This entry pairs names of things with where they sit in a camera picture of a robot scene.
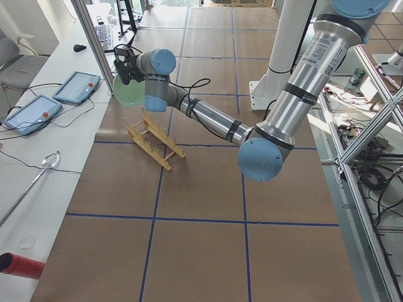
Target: green plate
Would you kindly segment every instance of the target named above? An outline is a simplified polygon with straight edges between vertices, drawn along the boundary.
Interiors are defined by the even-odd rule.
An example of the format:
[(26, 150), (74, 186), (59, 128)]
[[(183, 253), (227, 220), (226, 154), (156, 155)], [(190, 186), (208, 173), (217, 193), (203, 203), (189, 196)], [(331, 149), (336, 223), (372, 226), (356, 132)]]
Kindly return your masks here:
[(113, 81), (113, 95), (120, 104), (126, 107), (141, 105), (144, 90), (145, 81), (138, 83), (135, 80), (131, 80), (129, 85), (124, 85), (119, 75)]

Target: robotic arm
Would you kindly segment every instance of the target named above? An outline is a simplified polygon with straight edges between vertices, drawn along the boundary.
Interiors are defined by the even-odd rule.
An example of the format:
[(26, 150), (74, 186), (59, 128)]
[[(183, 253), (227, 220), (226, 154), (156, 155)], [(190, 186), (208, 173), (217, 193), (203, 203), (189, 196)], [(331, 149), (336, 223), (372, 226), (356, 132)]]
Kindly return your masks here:
[(294, 134), (330, 76), (350, 47), (366, 43), (367, 33), (390, 0), (329, 0), (314, 24), (315, 37), (307, 47), (291, 78), (285, 84), (267, 118), (248, 127), (209, 104), (192, 97), (183, 88), (169, 85), (176, 66), (166, 49), (134, 55), (124, 50), (115, 66), (124, 84), (145, 81), (145, 109), (163, 112), (175, 107), (199, 121), (218, 136), (238, 146), (241, 171), (256, 181), (268, 181), (280, 171), (292, 151)]

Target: keyboard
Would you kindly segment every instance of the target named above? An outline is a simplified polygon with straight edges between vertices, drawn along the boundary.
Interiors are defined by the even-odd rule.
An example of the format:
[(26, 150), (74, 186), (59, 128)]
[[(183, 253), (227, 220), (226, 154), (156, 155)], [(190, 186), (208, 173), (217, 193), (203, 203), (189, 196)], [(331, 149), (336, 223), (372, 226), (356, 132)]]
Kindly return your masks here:
[(101, 43), (103, 51), (113, 50), (113, 33), (112, 26), (109, 24), (102, 24), (95, 26), (95, 32), (98, 40)]

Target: metal tool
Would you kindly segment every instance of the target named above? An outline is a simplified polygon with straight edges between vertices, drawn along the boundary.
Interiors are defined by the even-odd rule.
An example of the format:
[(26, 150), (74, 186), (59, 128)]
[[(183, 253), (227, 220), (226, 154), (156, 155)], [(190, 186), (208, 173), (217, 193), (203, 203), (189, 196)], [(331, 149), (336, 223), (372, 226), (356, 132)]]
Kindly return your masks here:
[(13, 204), (13, 206), (7, 211), (7, 213), (3, 216), (3, 218), (1, 218), (0, 220), (0, 227), (2, 227), (2, 225), (6, 222), (6, 220), (8, 219), (8, 217), (13, 213), (13, 211), (17, 208), (17, 206), (21, 203), (21, 201), (24, 199), (24, 197), (28, 194), (28, 192), (30, 191), (30, 189), (33, 187), (33, 185), (39, 180), (39, 178), (41, 178), (41, 176), (48, 171), (49, 169), (54, 168), (60, 160), (60, 153), (59, 151), (56, 151), (55, 153), (52, 153), (48, 156), (46, 156), (43, 160), (42, 160), (42, 167), (43, 169), (38, 173), (37, 176), (35, 176), (35, 178), (32, 180), (32, 182), (30, 183), (30, 185), (25, 189), (25, 191), (23, 192), (23, 194), (21, 194), (21, 196), (17, 199), (17, 201)]

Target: white pillar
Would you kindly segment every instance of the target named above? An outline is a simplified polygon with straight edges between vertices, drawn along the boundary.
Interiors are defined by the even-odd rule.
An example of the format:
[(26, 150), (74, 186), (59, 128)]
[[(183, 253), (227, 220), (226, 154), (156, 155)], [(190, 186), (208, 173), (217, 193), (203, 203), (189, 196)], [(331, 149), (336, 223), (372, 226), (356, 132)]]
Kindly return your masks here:
[[(280, 95), (290, 77), (287, 71), (292, 68), (314, 1), (285, 0), (267, 73), (259, 82), (249, 82), (253, 110), (266, 109), (268, 103)], [(279, 74), (272, 70), (286, 73)]]

